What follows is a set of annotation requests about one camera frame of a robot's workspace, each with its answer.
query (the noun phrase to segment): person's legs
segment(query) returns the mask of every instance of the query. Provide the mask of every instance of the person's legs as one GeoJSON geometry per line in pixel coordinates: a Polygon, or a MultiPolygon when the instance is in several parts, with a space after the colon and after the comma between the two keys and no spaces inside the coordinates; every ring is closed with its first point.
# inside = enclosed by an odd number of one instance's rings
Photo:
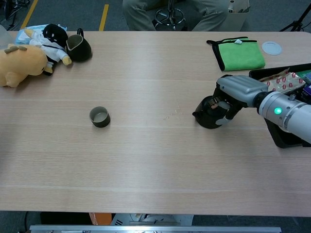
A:
{"type": "Polygon", "coordinates": [[[189,0],[202,14],[202,20],[193,31],[217,31],[228,14],[229,0],[189,0]]]}
{"type": "Polygon", "coordinates": [[[146,9],[159,0],[123,0],[123,13],[131,31],[155,31],[146,9]]]}

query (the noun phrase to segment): cardboard box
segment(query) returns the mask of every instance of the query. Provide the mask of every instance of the cardboard box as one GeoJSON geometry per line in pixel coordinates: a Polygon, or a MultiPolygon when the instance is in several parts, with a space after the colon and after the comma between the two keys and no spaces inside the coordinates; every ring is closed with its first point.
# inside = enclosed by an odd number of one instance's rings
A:
{"type": "Polygon", "coordinates": [[[250,12],[238,13],[239,10],[247,9],[249,7],[249,0],[234,0],[233,13],[228,13],[227,18],[223,22],[220,31],[223,32],[239,32],[250,12]]]}

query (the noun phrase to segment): green towel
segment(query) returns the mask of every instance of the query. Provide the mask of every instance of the green towel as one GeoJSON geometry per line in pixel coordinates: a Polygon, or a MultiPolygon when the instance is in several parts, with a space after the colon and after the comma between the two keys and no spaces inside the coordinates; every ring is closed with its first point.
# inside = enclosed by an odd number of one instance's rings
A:
{"type": "Polygon", "coordinates": [[[207,43],[212,45],[221,70],[257,69],[265,66],[257,40],[249,40],[244,36],[221,41],[208,40],[207,43]]]}

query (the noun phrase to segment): tripod stand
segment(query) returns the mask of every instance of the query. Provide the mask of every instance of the tripod stand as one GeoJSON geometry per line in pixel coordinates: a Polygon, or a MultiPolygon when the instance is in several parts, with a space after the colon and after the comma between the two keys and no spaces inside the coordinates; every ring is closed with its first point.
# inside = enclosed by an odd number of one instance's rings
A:
{"type": "Polygon", "coordinates": [[[303,19],[307,16],[307,14],[309,13],[309,11],[311,10],[311,3],[310,3],[310,5],[307,7],[307,9],[305,10],[305,12],[302,14],[302,16],[299,18],[299,20],[298,21],[294,21],[294,22],[292,22],[290,25],[288,25],[288,26],[286,26],[285,28],[283,28],[280,32],[283,32],[283,31],[285,31],[285,30],[287,30],[287,29],[289,29],[290,27],[293,27],[292,29],[291,29],[291,32],[299,32],[299,31],[301,31],[301,29],[303,29],[303,27],[302,27],[302,21],[303,21],[303,19]]]}

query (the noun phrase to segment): plush doll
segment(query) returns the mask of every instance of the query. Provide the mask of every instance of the plush doll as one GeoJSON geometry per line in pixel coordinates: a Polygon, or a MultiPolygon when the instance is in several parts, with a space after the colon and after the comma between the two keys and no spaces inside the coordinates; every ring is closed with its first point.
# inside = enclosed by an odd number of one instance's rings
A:
{"type": "Polygon", "coordinates": [[[14,46],[0,50],[0,86],[17,87],[27,75],[42,74],[47,56],[38,47],[14,46]]]}
{"type": "Polygon", "coordinates": [[[25,29],[25,33],[31,38],[29,44],[40,47],[48,57],[47,65],[43,71],[45,74],[52,75],[54,65],[60,60],[66,66],[71,64],[72,61],[65,52],[68,35],[64,29],[55,24],[49,24],[44,28],[42,34],[31,29],[25,29]]]}

